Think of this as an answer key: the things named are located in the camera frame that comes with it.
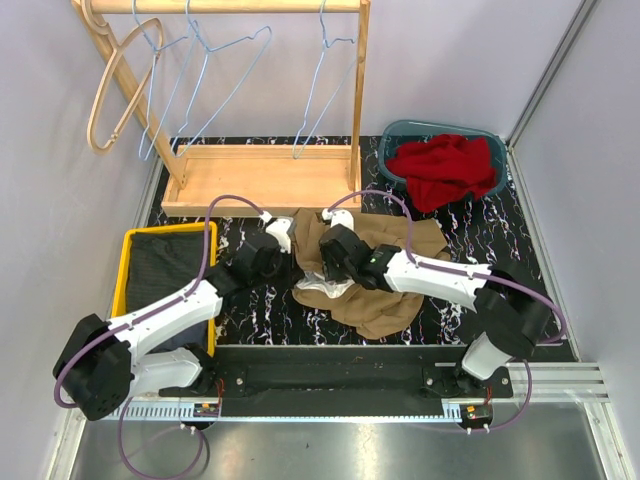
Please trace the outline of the tan brown skirt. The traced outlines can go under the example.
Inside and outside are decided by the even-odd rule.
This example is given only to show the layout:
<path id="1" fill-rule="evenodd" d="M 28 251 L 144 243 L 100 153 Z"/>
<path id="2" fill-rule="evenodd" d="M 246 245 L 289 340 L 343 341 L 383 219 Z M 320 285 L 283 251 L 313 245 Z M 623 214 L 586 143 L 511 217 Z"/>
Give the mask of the tan brown skirt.
<path id="1" fill-rule="evenodd" d="M 411 222 L 401 216 L 362 213 L 353 217 L 354 232 L 373 249 L 360 269 L 360 283 L 324 278 L 319 240 L 330 226 L 312 210 L 295 213 L 292 248 L 303 277 L 294 287 L 293 296 L 302 305 L 328 310 L 333 320 L 376 340 L 409 326 L 423 301 L 417 291 L 401 293 L 385 278 L 392 262 L 398 260 L 402 267 L 409 266 L 409 253 L 448 261 L 450 254 L 433 219 Z"/>

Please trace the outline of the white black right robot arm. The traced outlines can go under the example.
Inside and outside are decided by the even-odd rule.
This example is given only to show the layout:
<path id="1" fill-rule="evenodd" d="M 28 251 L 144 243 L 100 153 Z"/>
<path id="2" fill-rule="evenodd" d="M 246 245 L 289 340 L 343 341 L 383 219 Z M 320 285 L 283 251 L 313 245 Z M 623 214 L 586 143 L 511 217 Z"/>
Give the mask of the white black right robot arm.
<path id="1" fill-rule="evenodd" d="M 462 358 L 429 387 L 443 397 L 476 396 L 510 360 L 529 360 L 549 321 L 550 307 L 539 292 L 516 282 L 514 266 L 411 257 L 387 244 L 371 248 L 343 225 L 330 227 L 319 249 L 329 280 L 352 280 L 372 291 L 421 294 L 472 312 L 469 323 L 460 327 L 466 344 Z"/>

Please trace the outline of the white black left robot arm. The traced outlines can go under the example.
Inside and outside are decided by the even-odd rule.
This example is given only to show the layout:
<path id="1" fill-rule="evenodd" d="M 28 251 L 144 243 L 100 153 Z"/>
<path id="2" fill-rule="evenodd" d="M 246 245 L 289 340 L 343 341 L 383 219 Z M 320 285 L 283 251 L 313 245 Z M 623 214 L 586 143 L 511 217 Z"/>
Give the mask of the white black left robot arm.
<path id="1" fill-rule="evenodd" d="M 229 298 L 287 274 L 291 266 L 290 242 L 262 233 L 159 301 L 109 320 L 82 318 L 53 367 L 56 403 L 97 421 L 133 396 L 165 388 L 208 394 L 216 372 L 205 365 L 205 352 L 178 347 L 158 353 L 156 347 L 218 316 Z"/>

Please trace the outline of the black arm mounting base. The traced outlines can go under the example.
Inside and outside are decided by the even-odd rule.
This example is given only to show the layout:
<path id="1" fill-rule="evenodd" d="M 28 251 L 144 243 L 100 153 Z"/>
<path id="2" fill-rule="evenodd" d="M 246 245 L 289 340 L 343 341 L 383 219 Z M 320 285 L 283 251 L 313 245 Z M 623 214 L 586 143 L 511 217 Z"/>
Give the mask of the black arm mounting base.
<path id="1" fill-rule="evenodd" d="M 222 346 L 222 417 L 256 422 L 450 421 L 462 403 L 512 399 L 506 368 L 474 380 L 455 346 Z"/>

